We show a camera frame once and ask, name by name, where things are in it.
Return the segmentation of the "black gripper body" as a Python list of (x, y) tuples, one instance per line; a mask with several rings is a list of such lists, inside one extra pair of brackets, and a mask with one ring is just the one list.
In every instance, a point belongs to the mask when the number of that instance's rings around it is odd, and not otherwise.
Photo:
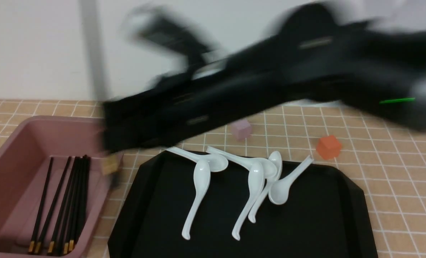
[(172, 147), (281, 103), (274, 89), (279, 31), (220, 56), (217, 46), (166, 8), (142, 6), (124, 18), (123, 34), (179, 53), (186, 67), (161, 75), (144, 92), (104, 102), (103, 139), (111, 153)]

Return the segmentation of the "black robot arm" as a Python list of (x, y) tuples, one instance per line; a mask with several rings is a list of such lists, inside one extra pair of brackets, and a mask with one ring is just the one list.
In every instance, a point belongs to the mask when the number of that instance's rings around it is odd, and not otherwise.
[(341, 101), (389, 122), (426, 131), (426, 31), (341, 25), (326, 2), (289, 13), (277, 32), (207, 63), (211, 48), (162, 8), (138, 10), (128, 34), (180, 52), (185, 72), (137, 95), (103, 103), (103, 147), (172, 147), (283, 103)]

